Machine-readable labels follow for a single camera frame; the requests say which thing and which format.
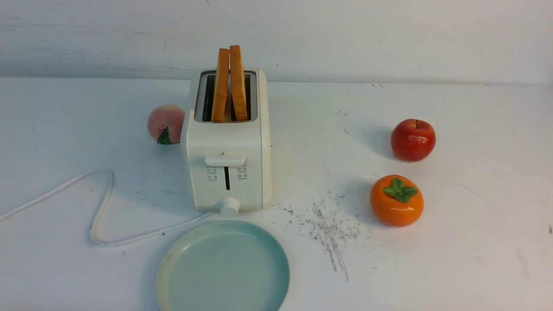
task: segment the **red apple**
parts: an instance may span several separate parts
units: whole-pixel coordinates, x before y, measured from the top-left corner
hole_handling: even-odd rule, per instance
[[[436,133],[428,122],[407,119],[392,132],[392,150],[403,161],[420,161],[432,152],[435,145]]]
[[[159,144],[180,142],[184,111],[175,105],[161,105],[148,117],[148,132]]]

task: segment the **persimmon calyx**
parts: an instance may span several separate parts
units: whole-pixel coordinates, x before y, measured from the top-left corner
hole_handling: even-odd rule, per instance
[[[418,191],[411,186],[405,186],[403,180],[394,178],[389,187],[384,188],[384,194],[393,197],[400,203],[407,203]]]
[[[158,144],[171,144],[171,140],[169,139],[169,127],[164,128],[163,132],[161,132],[161,135],[158,137]]]

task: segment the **white toaster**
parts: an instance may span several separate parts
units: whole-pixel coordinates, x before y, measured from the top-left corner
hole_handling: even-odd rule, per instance
[[[204,70],[190,85],[188,114],[181,134],[198,211],[261,210],[272,196],[271,136],[267,78],[261,69],[245,70],[248,121],[236,122],[227,96],[225,122],[212,123],[215,70]]]

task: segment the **blue plate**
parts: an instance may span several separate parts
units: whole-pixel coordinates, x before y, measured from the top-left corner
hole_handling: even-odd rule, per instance
[[[171,247],[158,270],[161,311],[273,311],[290,269],[275,238],[244,221],[210,221]]]

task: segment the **bread slice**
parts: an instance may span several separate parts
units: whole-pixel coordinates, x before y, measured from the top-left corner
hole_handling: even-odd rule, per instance
[[[244,77],[244,64],[242,63],[242,53],[239,45],[231,46],[231,95],[236,121],[247,121],[246,78]]]
[[[219,49],[217,72],[215,73],[215,94],[213,96],[213,109],[211,110],[211,122],[222,123],[225,121],[225,105],[228,94],[228,62],[230,50]]]

